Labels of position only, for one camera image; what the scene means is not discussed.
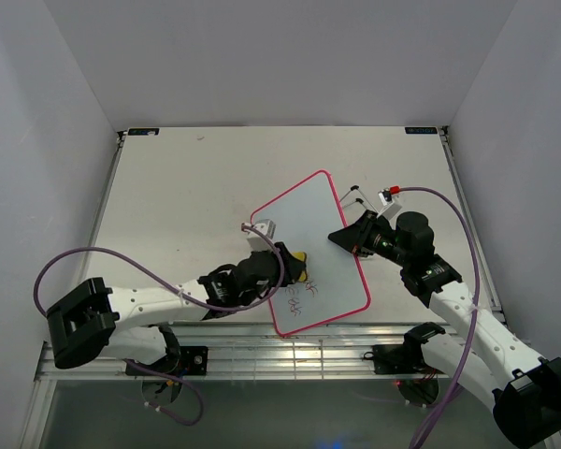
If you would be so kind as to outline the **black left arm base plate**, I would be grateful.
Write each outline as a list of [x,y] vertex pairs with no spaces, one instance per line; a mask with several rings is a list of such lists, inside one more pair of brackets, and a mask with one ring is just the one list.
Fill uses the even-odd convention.
[[205,376],[208,369],[209,348],[207,346],[180,346],[168,349],[166,355],[150,365],[142,365],[156,372],[179,375]]

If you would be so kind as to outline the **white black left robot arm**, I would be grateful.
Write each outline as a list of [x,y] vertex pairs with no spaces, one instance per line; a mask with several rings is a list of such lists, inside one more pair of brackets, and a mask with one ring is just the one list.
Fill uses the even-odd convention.
[[305,253],[277,242],[181,284],[130,288],[109,286],[101,277],[87,279],[45,312],[55,365],[73,369],[104,356],[169,373],[180,362],[170,324],[253,309],[277,290],[305,281],[307,260]]

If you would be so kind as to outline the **yellow black whiteboard eraser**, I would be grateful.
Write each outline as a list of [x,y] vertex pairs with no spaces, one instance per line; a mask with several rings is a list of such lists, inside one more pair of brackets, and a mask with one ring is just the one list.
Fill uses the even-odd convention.
[[291,273],[295,282],[306,282],[308,280],[307,260],[305,252],[291,253]]

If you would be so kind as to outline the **pink framed whiteboard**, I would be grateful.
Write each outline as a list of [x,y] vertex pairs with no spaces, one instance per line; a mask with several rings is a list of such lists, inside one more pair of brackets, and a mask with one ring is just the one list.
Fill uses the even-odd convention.
[[263,220],[276,226],[275,241],[307,256],[308,278],[281,288],[269,300],[278,335],[288,337],[370,306],[371,294],[359,260],[328,239],[346,226],[328,171],[312,173],[252,213],[252,223]]

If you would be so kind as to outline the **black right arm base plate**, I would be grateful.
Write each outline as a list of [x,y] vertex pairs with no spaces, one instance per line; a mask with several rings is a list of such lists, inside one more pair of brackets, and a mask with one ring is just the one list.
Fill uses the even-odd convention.
[[373,365],[375,374],[437,374],[436,369],[424,362],[420,349],[410,349],[402,344],[373,345],[362,355]]

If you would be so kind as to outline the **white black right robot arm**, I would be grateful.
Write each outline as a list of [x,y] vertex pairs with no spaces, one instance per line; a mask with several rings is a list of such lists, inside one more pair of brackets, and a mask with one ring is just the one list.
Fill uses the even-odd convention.
[[434,232],[419,212],[395,225],[371,210],[329,240],[357,256],[377,254],[400,268],[406,289],[459,336],[460,345],[435,323],[408,331],[400,347],[376,352],[385,366],[436,369],[480,400],[502,434],[529,448],[561,430],[561,358],[547,359],[518,340],[489,311],[474,304],[461,275],[434,247]]

